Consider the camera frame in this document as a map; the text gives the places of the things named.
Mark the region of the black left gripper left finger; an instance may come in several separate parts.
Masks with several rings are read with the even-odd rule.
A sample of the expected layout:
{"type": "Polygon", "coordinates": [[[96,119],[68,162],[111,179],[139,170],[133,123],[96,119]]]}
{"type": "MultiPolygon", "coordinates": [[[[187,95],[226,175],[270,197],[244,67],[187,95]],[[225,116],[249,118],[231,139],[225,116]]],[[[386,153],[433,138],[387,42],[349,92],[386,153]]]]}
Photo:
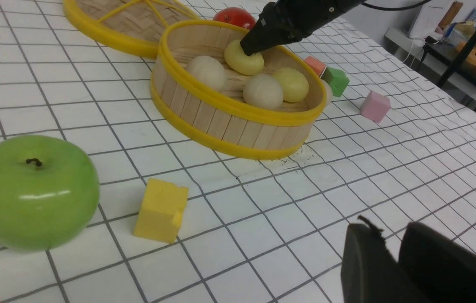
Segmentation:
{"type": "Polygon", "coordinates": [[[382,229],[363,223],[347,227],[341,266],[345,303],[429,303],[386,247],[382,229]]]}

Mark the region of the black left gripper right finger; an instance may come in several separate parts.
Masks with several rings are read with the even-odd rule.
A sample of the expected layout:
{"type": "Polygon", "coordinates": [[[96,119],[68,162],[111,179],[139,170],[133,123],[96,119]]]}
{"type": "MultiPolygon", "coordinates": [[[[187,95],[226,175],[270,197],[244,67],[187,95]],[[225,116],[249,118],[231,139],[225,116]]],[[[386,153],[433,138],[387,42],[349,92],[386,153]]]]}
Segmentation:
{"type": "Polygon", "coordinates": [[[398,265],[433,303],[476,303],[476,255],[423,223],[408,224],[398,265]]]}

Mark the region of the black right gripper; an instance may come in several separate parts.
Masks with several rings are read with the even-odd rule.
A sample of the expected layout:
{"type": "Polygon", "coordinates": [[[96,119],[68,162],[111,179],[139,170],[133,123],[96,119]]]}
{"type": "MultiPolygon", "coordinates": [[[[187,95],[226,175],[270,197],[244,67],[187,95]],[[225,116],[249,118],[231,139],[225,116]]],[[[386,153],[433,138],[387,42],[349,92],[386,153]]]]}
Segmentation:
{"type": "Polygon", "coordinates": [[[264,6],[259,21],[242,38],[248,56],[277,45],[299,42],[363,0],[277,0],[264,6]]]}

